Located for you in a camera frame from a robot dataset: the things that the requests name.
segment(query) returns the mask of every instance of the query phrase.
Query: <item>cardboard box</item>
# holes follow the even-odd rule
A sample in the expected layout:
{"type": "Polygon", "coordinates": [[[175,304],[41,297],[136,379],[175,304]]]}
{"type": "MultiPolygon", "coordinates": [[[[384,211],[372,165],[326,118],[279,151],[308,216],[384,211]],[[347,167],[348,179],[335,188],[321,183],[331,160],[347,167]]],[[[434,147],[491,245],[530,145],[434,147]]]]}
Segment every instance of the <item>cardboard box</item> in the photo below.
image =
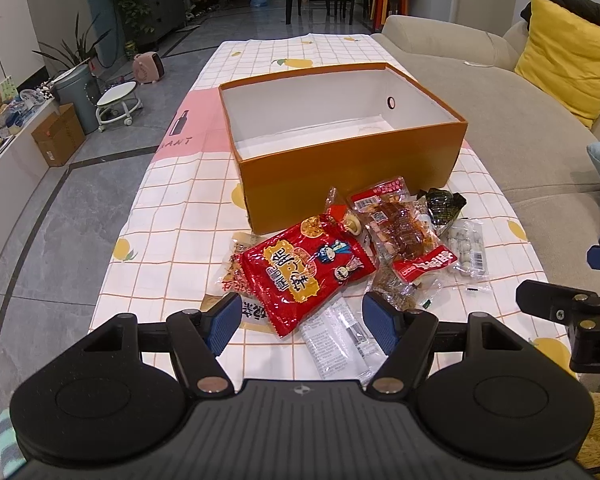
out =
{"type": "Polygon", "coordinates": [[[52,168],[64,166],[84,142],[73,104],[61,105],[60,114],[49,115],[31,135],[52,168]]]}
{"type": "Polygon", "coordinates": [[[467,122],[388,63],[321,66],[220,85],[251,227],[285,229],[395,175],[442,187],[467,122]]]}

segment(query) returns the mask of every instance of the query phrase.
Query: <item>cabinet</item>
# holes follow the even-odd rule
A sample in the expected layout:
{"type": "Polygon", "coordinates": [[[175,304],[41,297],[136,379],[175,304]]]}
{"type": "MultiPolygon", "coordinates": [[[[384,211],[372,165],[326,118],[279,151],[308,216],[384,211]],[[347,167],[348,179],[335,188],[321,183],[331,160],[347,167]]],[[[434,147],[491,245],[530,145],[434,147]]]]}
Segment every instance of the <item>cabinet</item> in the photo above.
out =
{"type": "Polygon", "coordinates": [[[155,43],[174,28],[183,27],[187,23],[184,0],[141,0],[141,2],[149,7],[151,14],[147,16],[145,23],[153,27],[154,31],[138,35],[136,44],[139,46],[155,43]]]}

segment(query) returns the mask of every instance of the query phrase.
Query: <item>sofa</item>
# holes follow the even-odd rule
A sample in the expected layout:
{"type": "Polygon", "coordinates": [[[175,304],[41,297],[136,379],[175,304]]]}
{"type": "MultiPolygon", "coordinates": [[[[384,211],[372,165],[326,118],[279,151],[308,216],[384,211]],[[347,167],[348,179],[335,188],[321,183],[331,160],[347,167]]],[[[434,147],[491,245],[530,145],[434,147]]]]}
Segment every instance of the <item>sofa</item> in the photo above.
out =
{"type": "Polygon", "coordinates": [[[526,22],[504,37],[390,16],[373,38],[468,121],[466,140],[509,200],[552,283],[600,294],[587,265],[600,238],[600,178],[586,147],[600,140],[553,97],[514,71],[526,22]]]}

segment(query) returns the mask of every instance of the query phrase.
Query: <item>tablecloth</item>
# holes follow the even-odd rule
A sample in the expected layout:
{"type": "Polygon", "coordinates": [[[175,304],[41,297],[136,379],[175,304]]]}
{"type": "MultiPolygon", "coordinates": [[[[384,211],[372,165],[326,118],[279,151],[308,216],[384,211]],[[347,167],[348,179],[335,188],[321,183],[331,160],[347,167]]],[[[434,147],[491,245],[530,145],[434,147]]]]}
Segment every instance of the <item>tablecloth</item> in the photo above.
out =
{"type": "MultiPolygon", "coordinates": [[[[307,66],[382,60],[408,73],[365,35],[309,34],[223,43],[185,97],[146,170],[120,231],[90,330],[120,312],[133,312],[139,322],[156,322],[199,307],[233,233],[249,231],[224,119],[213,105],[219,84],[307,66]]],[[[467,199],[462,216],[482,222],[490,279],[486,290],[478,292],[445,287],[430,312],[441,320],[465,321],[469,312],[484,311],[525,339],[542,336],[566,342],[564,327],[517,308],[518,283],[546,278],[513,209],[466,143],[446,188],[467,199]]],[[[343,291],[360,319],[365,286],[363,280],[343,291]]],[[[173,374],[168,354],[144,354],[142,359],[173,374]]],[[[280,339],[238,329],[218,359],[236,388],[243,378],[319,379],[297,331],[280,339]]],[[[460,359],[459,353],[437,354],[432,372],[460,359]]]]}

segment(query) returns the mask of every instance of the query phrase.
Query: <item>metal screw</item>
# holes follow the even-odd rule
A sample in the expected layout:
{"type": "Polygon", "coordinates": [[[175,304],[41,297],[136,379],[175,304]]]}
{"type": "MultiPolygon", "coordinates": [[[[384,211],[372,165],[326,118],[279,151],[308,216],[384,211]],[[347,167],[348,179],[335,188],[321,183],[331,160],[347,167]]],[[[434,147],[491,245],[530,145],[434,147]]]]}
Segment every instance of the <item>metal screw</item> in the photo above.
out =
{"type": "Polygon", "coordinates": [[[376,379],[372,386],[381,394],[396,394],[404,388],[404,383],[394,377],[383,377],[376,379]]]}
{"type": "Polygon", "coordinates": [[[591,330],[592,328],[596,327],[596,322],[590,319],[583,319],[580,322],[580,326],[583,327],[585,330],[591,330]]]}
{"type": "Polygon", "coordinates": [[[229,386],[228,381],[222,377],[203,377],[198,381],[198,389],[206,394],[223,392],[229,386]]]}

